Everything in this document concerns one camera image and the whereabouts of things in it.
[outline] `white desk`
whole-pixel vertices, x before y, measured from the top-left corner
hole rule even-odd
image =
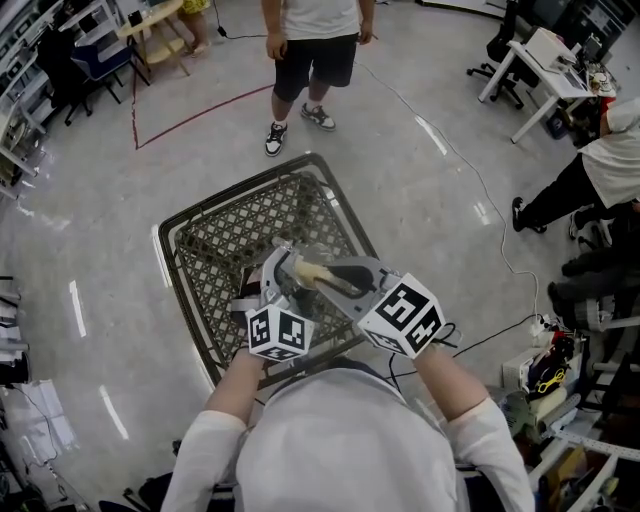
[[[489,83],[484,88],[484,90],[478,96],[478,100],[484,102],[489,93],[498,85],[498,82],[503,77],[503,75],[509,69],[509,66],[513,62],[513,59],[519,57],[522,61],[531,68],[531,70],[540,77],[540,80],[544,83],[544,85],[551,91],[551,97],[544,102],[544,104],[538,109],[538,111],[531,116],[525,125],[520,128],[516,134],[511,137],[511,142],[514,144],[520,140],[520,138],[533,126],[535,125],[544,114],[547,113],[551,108],[555,106],[559,99],[576,99],[576,98],[592,98],[595,96],[585,85],[584,88],[576,87],[573,85],[569,79],[564,76],[562,73],[554,73],[552,71],[547,71],[540,67],[540,64],[527,52],[527,50],[520,43],[516,41],[509,41],[509,46],[511,50],[504,58],[498,69],[496,70],[495,75],[491,77]],[[580,84],[584,85],[582,79],[580,79],[575,73],[573,76],[580,82]]]

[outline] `black and white sneaker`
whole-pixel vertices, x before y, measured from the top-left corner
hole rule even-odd
[[[516,233],[519,233],[524,228],[533,229],[536,233],[544,233],[547,230],[547,226],[525,226],[522,224],[522,220],[520,220],[520,214],[525,209],[527,205],[524,202],[524,199],[521,197],[516,197],[511,202],[511,222],[513,223],[513,230]]]
[[[269,130],[269,136],[264,143],[264,152],[267,156],[276,156],[282,151],[284,144],[284,138],[287,135],[287,127],[281,126],[276,123],[271,123],[271,130]]]
[[[318,125],[318,128],[322,128],[327,132],[332,132],[336,129],[336,123],[331,119],[329,115],[324,111],[322,105],[318,105],[312,110],[307,109],[307,104],[302,105],[300,115],[305,119],[309,119]]]

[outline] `hand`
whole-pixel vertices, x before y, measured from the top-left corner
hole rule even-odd
[[[267,36],[267,55],[270,59],[282,60],[287,53],[287,40],[282,32],[276,32]]]
[[[368,44],[373,37],[373,23],[370,21],[363,21],[360,27],[360,37],[358,41],[360,44]]]

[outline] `metal wire basket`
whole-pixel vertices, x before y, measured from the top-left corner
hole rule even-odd
[[[162,223],[160,244],[187,326],[214,383],[246,332],[231,321],[242,268],[274,237],[321,243],[333,257],[377,257],[326,162],[306,154],[249,178]],[[351,321],[321,295],[311,305],[316,322],[309,355],[268,364],[260,387],[270,386],[335,357],[362,341]]]

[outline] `floor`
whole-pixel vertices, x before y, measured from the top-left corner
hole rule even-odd
[[[221,1],[219,9],[230,35],[262,33],[258,3]],[[209,18],[214,33],[213,13]],[[272,83],[272,63],[258,38],[216,36],[206,57],[188,60],[189,78],[165,65],[150,88],[139,83],[138,150],[130,76],[118,89],[122,105],[102,95],[92,117],[80,112],[69,128],[62,119],[52,122],[40,147],[40,175],[25,178],[18,202],[0,204],[0,268],[19,282],[35,382],[24,390],[51,417],[59,453],[53,465],[70,495],[95,506],[169,471],[171,441],[211,390],[174,292],[165,287],[153,226],[305,151],[327,160],[381,259],[436,294],[464,333],[461,346],[532,313],[534,280],[505,265],[504,225],[467,162],[508,218],[512,197],[532,198],[575,152],[542,126],[510,142],[531,115],[531,102],[516,111],[508,99],[477,101],[485,82],[464,71],[486,59],[485,44],[497,30],[493,20],[413,3],[377,6],[379,40],[358,51],[352,85],[326,101],[338,131],[320,132],[294,112],[287,146],[275,159],[263,152],[267,90],[143,146],[183,119]],[[364,66],[440,128],[464,159]],[[547,284],[577,252],[565,229],[559,222],[544,236],[507,232],[504,252],[513,267],[538,276],[541,312],[550,312]],[[468,352],[462,364],[498,384],[500,364],[528,346],[527,327]],[[353,355],[387,374],[386,354],[361,346]],[[397,373],[408,368],[408,361],[396,361]],[[403,378],[401,386],[428,403],[416,380]],[[26,398],[8,391],[2,400],[16,457],[39,463],[54,456],[47,424]],[[31,465],[31,475],[49,500],[59,499],[46,469]]]

